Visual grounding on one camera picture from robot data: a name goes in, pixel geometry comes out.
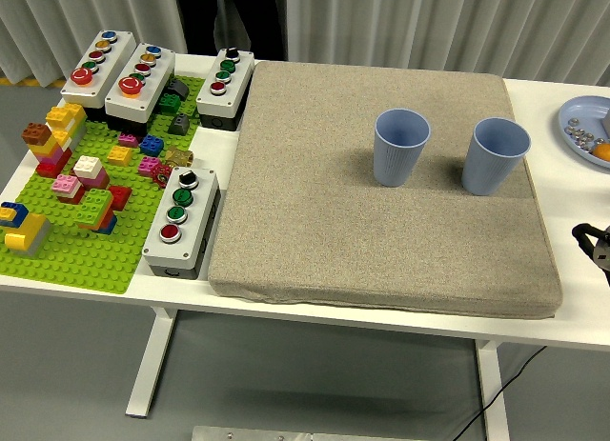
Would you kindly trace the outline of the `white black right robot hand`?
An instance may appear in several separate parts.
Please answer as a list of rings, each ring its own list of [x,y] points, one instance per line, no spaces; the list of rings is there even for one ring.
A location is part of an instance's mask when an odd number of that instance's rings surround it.
[[[606,281],[610,281],[609,273],[609,228],[604,230],[581,223],[572,228],[572,236],[585,255],[601,269]]]

